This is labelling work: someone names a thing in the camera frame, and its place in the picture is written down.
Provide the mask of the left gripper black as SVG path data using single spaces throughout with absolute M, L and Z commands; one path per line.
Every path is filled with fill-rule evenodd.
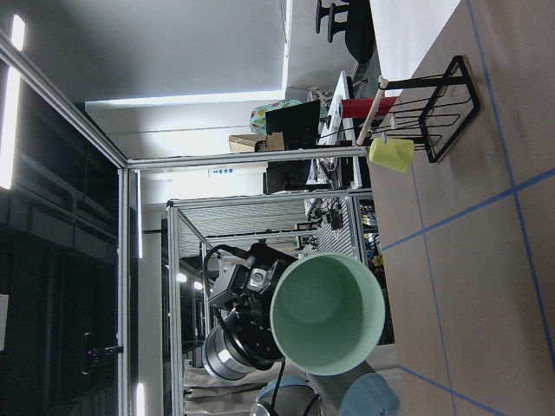
M 252 244 L 248 250 L 243 250 L 239 247 L 230 246 L 228 244 L 218 244 L 207 252 L 207 256 L 212 257 L 213 255 L 220 255 L 222 252 L 234 256 L 239 260 L 236 264 L 242 264 L 248 268 L 262 268 L 268 270 L 276 264 L 277 269 L 280 272 L 280 278 L 285 270 L 297 261 L 295 257 L 280 250 L 273 249 L 269 245 L 263 243 Z M 218 276 L 214 278 L 213 285 L 216 279 L 220 276 L 222 270 L 227 267 L 228 266 L 221 268 Z M 268 330 L 270 328 L 269 314 L 271 300 L 275 289 L 271 293 L 271 296 L 268 297 L 253 295 L 248 298 L 243 298 L 240 300 L 239 304 L 233 306 L 231 310 L 235 310 L 239 316 L 248 315 L 250 317 L 249 322 L 253 323 L 256 328 Z

